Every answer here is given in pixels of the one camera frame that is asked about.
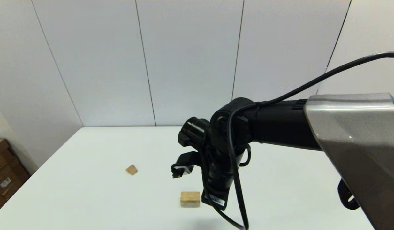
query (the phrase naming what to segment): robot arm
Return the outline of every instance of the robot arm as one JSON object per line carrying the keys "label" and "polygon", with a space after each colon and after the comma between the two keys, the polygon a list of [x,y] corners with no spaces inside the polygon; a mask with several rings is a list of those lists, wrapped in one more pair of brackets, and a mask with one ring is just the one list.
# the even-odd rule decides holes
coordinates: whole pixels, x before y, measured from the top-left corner
{"label": "robot arm", "polygon": [[[184,153],[172,166],[173,177],[203,169],[202,202],[224,210],[233,176],[226,125],[230,114],[253,102],[237,98],[219,109],[210,122],[190,118],[178,142],[197,152]],[[394,228],[394,98],[390,94],[311,96],[248,109],[233,120],[237,165],[248,143],[260,142],[324,151],[342,179],[343,205],[359,205],[377,229]]]}

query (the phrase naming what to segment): cable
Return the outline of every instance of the cable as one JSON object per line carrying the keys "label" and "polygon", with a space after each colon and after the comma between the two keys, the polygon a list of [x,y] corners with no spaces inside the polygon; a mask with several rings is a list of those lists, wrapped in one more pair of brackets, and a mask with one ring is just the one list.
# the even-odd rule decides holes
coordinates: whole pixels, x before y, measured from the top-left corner
{"label": "cable", "polygon": [[232,143],[232,120],[235,117],[235,115],[237,113],[242,112],[242,111],[247,110],[247,109],[253,109],[255,107],[264,107],[264,106],[268,106],[268,105],[271,105],[271,104],[274,104],[274,103],[281,102],[281,101],[283,101],[283,100],[285,100],[287,98],[290,98],[291,96],[294,96],[294,95],[302,92],[303,90],[308,89],[309,87],[311,87],[311,86],[313,86],[313,85],[315,85],[315,84],[317,84],[317,83],[319,83],[319,82],[321,82],[321,81],[327,79],[328,77],[331,77],[331,76],[333,76],[333,75],[335,75],[337,73],[340,73],[342,71],[348,70],[348,69],[353,68],[355,66],[358,66],[358,65],[370,62],[370,61],[374,61],[374,60],[377,60],[377,59],[381,59],[381,58],[394,58],[394,52],[383,52],[383,53],[378,53],[378,54],[372,54],[372,55],[369,55],[369,56],[366,56],[366,57],[359,58],[359,59],[357,59],[355,61],[351,61],[349,63],[341,65],[341,66],[339,66],[339,67],[337,67],[337,68],[335,68],[333,70],[330,70],[330,71],[322,74],[321,76],[315,78],[314,80],[311,80],[310,82],[308,82],[308,83],[306,83],[306,84],[304,84],[304,85],[302,85],[302,86],[292,90],[291,92],[286,93],[286,94],[284,94],[284,95],[282,95],[282,96],[280,96],[278,98],[275,98],[275,99],[270,100],[270,101],[264,101],[264,102],[260,102],[260,103],[253,103],[253,104],[250,104],[250,105],[247,105],[247,106],[243,106],[243,107],[235,110],[229,116],[229,119],[227,121],[228,151],[229,151],[231,168],[232,168],[232,173],[233,173],[235,191],[236,191],[236,194],[237,194],[238,206],[239,206],[239,210],[240,210],[240,213],[241,213],[242,222],[243,222],[244,226],[241,226],[240,224],[236,223],[235,221],[233,221],[231,219],[230,220],[226,219],[227,221],[229,221],[230,223],[233,222],[233,223],[237,224],[239,229],[246,229],[246,230],[248,230],[248,228],[249,228],[248,217],[247,217],[247,213],[246,213],[246,210],[245,210],[244,198],[242,196],[241,182],[239,180],[238,166],[237,166],[236,156],[235,156],[235,152],[234,152],[234,144]]}
{"label": "cable", "polygon": [[251,146],[249,146],[249,144],[247,144],[247,146],[245,148],[248,151],[248,158],[247,158],[246,162],[239,164],[240,167],[247,166],[249,164],[249,162],[251,161]]}
{"label": "cable", "polygon": [[203,150],[200,150],[198,152],[200,153],[201,160],[202,160],[201,176],[202,176],[202,179],[203,179],[203,190],[206,193],[208,202],[214,208],[214,210],[216,210],[216,212],[218,212],[218,214],[220,214],[220,216],[222,216],[226,221],[228,221],[230,224],[232,224],[233,226],[237,227],[238,229],[243,230],[244,226],[238,224],[237,222],[232,220],[230,217],[228,217],[225,213],[223,213],[223,211],[221,211],[220,208],[217,206],[217,204],[214,203],[213,200],[211,199],[210,194],[207,192],[207,184],[206,184],[207,176],[206,175],[208,174],[208,169],[207,169],[207,166],[206,166],[206,161],[204,160],[204,152],[203,152]]}

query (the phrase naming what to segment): white table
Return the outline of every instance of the white table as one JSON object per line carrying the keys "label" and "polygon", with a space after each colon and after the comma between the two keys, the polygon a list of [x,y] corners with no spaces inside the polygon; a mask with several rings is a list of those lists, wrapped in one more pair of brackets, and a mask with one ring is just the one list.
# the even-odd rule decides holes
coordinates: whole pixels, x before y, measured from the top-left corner
{"label": "white table", "polygon": [[[170,166],[192,150],[178,144],[179,130],[82,128],[0,210],[0,230],[236,229],[206,204],[180,207],[180,192],[202,192],[202,183],[199,167],[172,179]],[[340,203],[323,152],[251,147],[239,170],[250,229],[372,229],[362,210]],[[241,222],[233,187],[226,213]]]}

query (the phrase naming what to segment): small wooden block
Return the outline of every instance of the small wooden block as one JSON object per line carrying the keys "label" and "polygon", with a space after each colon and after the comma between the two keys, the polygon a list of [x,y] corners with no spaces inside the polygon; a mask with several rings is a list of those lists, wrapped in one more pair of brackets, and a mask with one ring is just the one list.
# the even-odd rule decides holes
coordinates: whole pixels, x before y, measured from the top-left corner
{"label": "small wooden block", "polygon": [[137,173],[137,168],[134,165],[131,165],[126,169],[126,171],[133,176]]}
{"label": "small wooden block", "polygon": [[200,207],[200,192],[181,192],[180,205],[185,208]]}

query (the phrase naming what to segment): sticker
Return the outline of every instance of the sticker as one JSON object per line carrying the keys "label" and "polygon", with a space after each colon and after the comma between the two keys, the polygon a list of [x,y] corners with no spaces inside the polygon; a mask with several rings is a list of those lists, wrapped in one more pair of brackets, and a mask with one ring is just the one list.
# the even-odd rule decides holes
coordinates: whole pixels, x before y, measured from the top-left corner
{"label": "sticker", "polygon": [[7,179],[5,179],[1,184],[1,188],[5,188],[7,187],[7,185],[9,185],[9,183],[11,183],[11,179],[9,177],[7,177]]}
{"label": "sticker", "polygon": [[217,203],[217,204],[219,204],[219,205],[221,205],[221,206],[224,206],[224,205],[225,205],[225,201],[224,201],[224,200],[222,200],[222,199],[220,199],[220,198],[218,198],[218,197],[215,197],[215,196],[213,196],[213,195],[211,195],[211,194],[210,194],[210,197],[211,197],[211,200],[212,200],[214,203]]}

